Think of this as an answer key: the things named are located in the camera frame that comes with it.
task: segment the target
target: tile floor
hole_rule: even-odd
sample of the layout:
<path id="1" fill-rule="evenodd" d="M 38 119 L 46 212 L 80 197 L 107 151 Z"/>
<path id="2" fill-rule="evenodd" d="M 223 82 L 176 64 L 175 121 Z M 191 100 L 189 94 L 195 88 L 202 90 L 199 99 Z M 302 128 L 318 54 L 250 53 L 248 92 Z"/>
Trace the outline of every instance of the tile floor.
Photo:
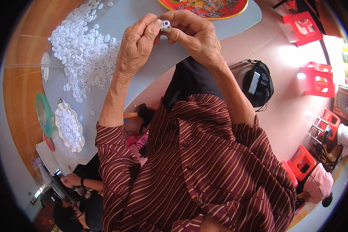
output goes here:
<path id="1" fill-rule="evenodd" d="M 229 66 L 245 59 L 257 59 L 270 69 L 275 92 L 268 101 L 268 108 L 257 113 L 260 126 L 266 131 L 278 160 L 289 160 L 300 144 L 308 146 L 311 121 L 315 115 L 331 108 L 332 99 L 304 95 L 305 80 L 297 73 L 309 61 L 325 63 L 319 41 L 297 48 L 290 41 L 296 37 L 290 25 L 284 25 L 282 16 L 287 15 L 288 6 L 272 8 L 279 0 L 255 0 L 262 11 L 262 19 L 241 34 L 223 39 L 221 52 Z M 175 67 L 168 70 L 148 86 L 125 112 L 133 112 L 134 105 L 146 103 L 156 108 L 164 95 Z M 127 130 L 138 132 L 140 118 L 130 119 Z"/>

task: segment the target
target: green plastic basket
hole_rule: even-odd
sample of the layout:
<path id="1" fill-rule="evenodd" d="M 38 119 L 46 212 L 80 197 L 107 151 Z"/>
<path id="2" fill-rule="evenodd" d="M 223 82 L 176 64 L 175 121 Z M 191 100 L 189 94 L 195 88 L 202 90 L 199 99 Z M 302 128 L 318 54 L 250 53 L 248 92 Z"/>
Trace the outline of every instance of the green plastic basket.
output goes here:
<path id="1" fill-rule="evenodd" d="M 41 129 L 47 137 L 51 138 L 51 134 L 56 128 L 56 126 L 53 126 L 53 123 L 51 122 L 51 118 L 54 117 L 54 115 L 46 96 L 42 93 L 36 95 L 36 113 Z"/>

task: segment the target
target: gray table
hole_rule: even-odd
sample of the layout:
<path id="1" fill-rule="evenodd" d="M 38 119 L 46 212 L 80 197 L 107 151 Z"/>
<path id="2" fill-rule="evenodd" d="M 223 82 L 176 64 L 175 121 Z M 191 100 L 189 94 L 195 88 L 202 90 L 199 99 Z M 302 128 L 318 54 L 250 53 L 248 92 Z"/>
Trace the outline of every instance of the gray table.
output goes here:
<path id="1" fill-rule="evenodd" d="M 91 22 L 91 25 L 99 25 L 99 33 L 102 35 L 110 34 L 111 37 L 119 39 L 122 37 L 125 29 L 138 21 L 148 13 L 161 15 L 167 12 L 167 9 L 157 0 L 120 0 L 112 7 L 107 6 L 107 0 L 102 0 L 104 7 L 97 11 L 97 18 Z M 213 21 L 218 40 L 239 34 L 249 27 L 258 23 L 262 18 L 262 12 L 258 5 L 249 0 L 245 11 L 240 15 L 220 21 Z M 169 45 L 165 36 L 161 37 L 160 44 L 153 47 L 153 51 L 147 61 L 133 77 L 130 82 L 128 94 L 125 99 L 125 108 L 138 96 L 152 81 L 161 76 L 168 69 L 188 56 L 185 49 L 179 44 Z M 63 68 L 59 68 L 61 62 L 51 54 L 49 68 L 49 80 L 43 87 L 53 113 L 57 109 L 59 98 L 69 103 L 78 115 L 83 116 L 80 122 L 83 126 L 83 136 L 85 145 L 78 153 L 80 158 L 88 162 L 97 153 L 95 147 L 96 130 L 95 126 L 99 119 L 103 102 L 107 94 L 109 82 L 106 89 L 101 90 L 98 87 L 92 88 L 87 92 L 87 99 L 82 103 L 76 103 L 72 98 L 72 92 L 63 92 L 63 86 L 67 83 L 67 78 Z M 95 111 L 96 115 L 91 115 L 90 110 Z"/>

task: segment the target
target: black hair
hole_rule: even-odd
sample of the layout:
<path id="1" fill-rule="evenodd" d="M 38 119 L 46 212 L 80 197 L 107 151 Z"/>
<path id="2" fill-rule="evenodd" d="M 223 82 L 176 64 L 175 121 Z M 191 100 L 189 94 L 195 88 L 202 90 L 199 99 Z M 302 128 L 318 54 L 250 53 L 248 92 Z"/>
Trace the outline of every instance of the black hair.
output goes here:
<path id="1" fill-rule="evenodd" d="M 330 192 L 330 195 L 322 200 L 322 206 L 328 207 L 333 201 L 333 192 Z"/>
<path id="2" fill-rule="evenodd" d="M 72 206 L 67 208 L 57 204 L 53 212 L 54 223 L 63 232 L 80 232 L 84 229 L 77 219 L 76 211 Z"/>

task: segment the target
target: fingernail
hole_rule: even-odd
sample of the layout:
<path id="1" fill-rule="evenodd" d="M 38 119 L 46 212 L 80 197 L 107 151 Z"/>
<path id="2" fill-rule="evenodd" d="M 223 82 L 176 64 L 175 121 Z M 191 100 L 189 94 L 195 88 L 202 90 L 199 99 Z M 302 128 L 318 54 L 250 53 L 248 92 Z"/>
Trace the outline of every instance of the fingernail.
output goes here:
<path id="1" fill-rule="evenodd" d="M 156 25 L 161 25 L 162 21 L 161 21 L 161 19 L 156 19 L 155 23 L 156 23 Z"/>
<path id="2" fill-rule="evenodd" d="M 161 32 L 162 32 L 164 35 L 169 35 L 170 32 L 171 32 L 171 29 L 165 28 L 165 29 L 161 30 Z"/>

